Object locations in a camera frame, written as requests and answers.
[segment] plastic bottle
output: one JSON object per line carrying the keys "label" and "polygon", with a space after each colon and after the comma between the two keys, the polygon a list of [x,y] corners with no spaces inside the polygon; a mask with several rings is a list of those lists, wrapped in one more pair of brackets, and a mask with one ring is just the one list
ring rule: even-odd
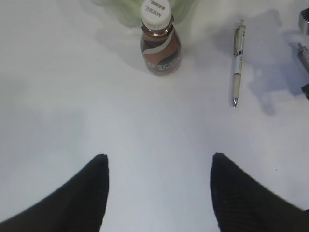
{"label": "plastic bottle", "polygon": [[172,73],[181,61],[181,43],[168,0],[146,0],[141,19],[141,51],[147,68],[159,76]]}

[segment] green object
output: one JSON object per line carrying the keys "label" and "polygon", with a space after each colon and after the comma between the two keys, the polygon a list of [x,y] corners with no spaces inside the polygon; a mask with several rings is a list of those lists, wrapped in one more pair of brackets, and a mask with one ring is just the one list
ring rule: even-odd
{"label": "green object", "polygon": [[[169,0],[175,23],[180,23],[188,15],[192,4],[197,0]],[[140,7],[144,0],[92,0],[97,6],[109,8],[118,20],[127,27],[141,24]]]}

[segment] metal object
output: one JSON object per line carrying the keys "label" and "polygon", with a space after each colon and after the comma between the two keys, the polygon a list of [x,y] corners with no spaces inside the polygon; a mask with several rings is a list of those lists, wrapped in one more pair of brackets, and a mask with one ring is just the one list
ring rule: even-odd
{"label": "metal object", "polygon": [[299,14],[299,28],[304,35],[309,35],[309,8]]}

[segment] bottle label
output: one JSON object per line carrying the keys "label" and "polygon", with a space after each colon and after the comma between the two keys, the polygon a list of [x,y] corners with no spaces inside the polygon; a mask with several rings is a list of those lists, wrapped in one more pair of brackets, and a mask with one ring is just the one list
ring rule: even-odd
{"label": "bottle label", "polygon": [[162,52],[170,43],[170,41],[172,40],[172,37],[174,35],[174,29],[173,31],[170,33],[169,37],[166,39],[166,41],[159,47],[156,48],[150,48],[150,49],[146,49],[145,51],[143,51],[143,55],[146,54],[155,54],[158,52]]}
{"label": "bottle label", "polygon": [[146,62],[147,66],[157,72],[165,72],[171,68],[173,68],[177,63],[178,63],[179,57],[175,58],[172,62],[163,64],[163,65],[158,65],[158,64],[153,64],[151,62]]}

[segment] pen grip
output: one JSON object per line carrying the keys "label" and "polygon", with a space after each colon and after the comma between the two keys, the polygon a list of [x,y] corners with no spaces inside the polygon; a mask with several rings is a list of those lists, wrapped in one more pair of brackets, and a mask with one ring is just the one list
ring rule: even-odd
{"label": "pen grip", "polygon": [[233,76],[233,98],[239,98],[239,90],[240,90],[240,74],[234,74]]}

